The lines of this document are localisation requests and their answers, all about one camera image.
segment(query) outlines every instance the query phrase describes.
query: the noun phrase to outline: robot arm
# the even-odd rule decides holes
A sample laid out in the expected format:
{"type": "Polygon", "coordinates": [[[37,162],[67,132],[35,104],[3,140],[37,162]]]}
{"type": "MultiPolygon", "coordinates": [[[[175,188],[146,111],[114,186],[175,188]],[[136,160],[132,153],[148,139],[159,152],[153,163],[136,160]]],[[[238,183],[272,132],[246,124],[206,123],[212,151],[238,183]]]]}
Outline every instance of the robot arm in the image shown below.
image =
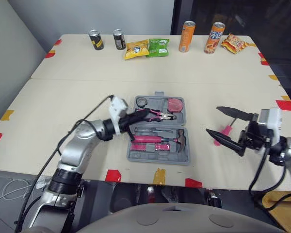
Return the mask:
{"type": "Polygon", "coordinates": [[[260,115],[248,114],[229,107],[217,107],[217,109],[233,118],[249,121],[249,124],[241,132],[238,142],[232,141],[230,137],[222,133],[206,129],[214,139],[240,156],[244,155],[246,148],[256,150],[261,155],[267,149],[269,161],[285,166],[291,174],[291,137],[280,136],[282,121],[280,109],[262,109],[260,115]]]}
{"type": "Polygon", "coordinates": [[[65,146],[49,186],[44,190],[30,227],[48,227],[53,232],[65,232],[71,227],[78,187],[94,148],[108,141],[113,134],[130,133],[129,125],[141,121],[147,112],[126,113],[124,100],[114,96],[109,113],[111,119],[82,122],[65,146]]]}

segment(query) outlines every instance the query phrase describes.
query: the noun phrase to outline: wall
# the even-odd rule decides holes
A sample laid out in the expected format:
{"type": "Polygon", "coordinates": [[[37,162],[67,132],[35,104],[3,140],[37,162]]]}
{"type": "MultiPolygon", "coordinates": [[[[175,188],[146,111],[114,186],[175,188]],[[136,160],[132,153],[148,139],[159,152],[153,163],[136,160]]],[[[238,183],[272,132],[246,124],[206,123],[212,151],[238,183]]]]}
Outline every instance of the wall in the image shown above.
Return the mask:
{"type": "Polygon", "coordinates": [[[45,52],[6,0],[0,0],[0,119],[45,52]]]}
{"type": "Polygon", "coordinates": [[[174,0],[9,0],[45,51],[62,34],[170,34],[174,0]]]}

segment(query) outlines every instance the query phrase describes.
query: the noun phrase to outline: orange soda can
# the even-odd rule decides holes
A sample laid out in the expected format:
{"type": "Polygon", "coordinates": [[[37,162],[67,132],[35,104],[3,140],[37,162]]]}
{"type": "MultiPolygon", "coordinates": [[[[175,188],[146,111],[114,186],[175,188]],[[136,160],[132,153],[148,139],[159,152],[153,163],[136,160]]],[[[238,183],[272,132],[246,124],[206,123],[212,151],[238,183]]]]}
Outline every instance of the orange soda can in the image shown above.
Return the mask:
{"type": "Polygon", "coordinates": [[[216,22],[213,24],[204,48],[205,53],[211,54],[215,52],[215,49],[217,48],[219,41],[223,35],[224,29],[224,23],[216,22]]]}
{"type": "Polygon", "coordinates": [[[195,30],[195,23],[193,21],[185,21],[182,28],[181,40],[179,44],[180,52],[189,51],[190,43],[195,30]]]}

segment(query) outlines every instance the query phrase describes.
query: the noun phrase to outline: hammer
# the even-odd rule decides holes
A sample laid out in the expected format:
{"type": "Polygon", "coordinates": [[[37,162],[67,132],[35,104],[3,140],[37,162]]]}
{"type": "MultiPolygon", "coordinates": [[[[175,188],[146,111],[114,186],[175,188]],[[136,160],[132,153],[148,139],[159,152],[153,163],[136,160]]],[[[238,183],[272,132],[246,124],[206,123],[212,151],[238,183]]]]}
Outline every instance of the hammer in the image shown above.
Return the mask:
{"type": "Polygon", "coordinates": [[[177,138],[167,138],[167,137],[160,137],[160,136],[147,136],[147,135],[134,135],[135,140],[133,143],[160,143],[160,142],[169,142],[174,141],[180,144],[180,148],[178,152],[181,152],[185,145],[186,145],[186,138],[184,136],[184,130],[180,129],[177,130],[178,137],[177,138]]]}

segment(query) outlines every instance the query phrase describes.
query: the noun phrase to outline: screwdriver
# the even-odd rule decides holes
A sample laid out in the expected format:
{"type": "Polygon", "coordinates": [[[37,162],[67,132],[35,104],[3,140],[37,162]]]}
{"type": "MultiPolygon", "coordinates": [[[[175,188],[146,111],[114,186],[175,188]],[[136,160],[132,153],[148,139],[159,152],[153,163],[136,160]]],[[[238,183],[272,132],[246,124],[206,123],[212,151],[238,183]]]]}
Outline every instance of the screwdriver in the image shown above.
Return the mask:
{"type": "MultiPolygon", "coordinates": [[[[232,131],[232,125],[234,124],[234,122],[236,121],[236,119],[237,118],[235,118],[233,121],[232,121],[232,123],[230,124],[230,125],[227,125],[222,131],[221,131],[221,133],[223,133],[224,135],[226,135],[226,136],[228,136],[229,135],[229,133],[232,131]]],[[[221,145],[221,143],[220,142],[218,142],[217,140],[215,140],[214,141],[214,144],[216,145],[216,146],[219,146],[219,145],[221,145]]]]}
{"type": "Polygon", "coordinates": [[[157,130],[155,128],[135,128],[135,132],[154,132],[154,133],[160,133],[160,132],[166,132],[166,133],[173,133],[172,130],[157,130]]]}

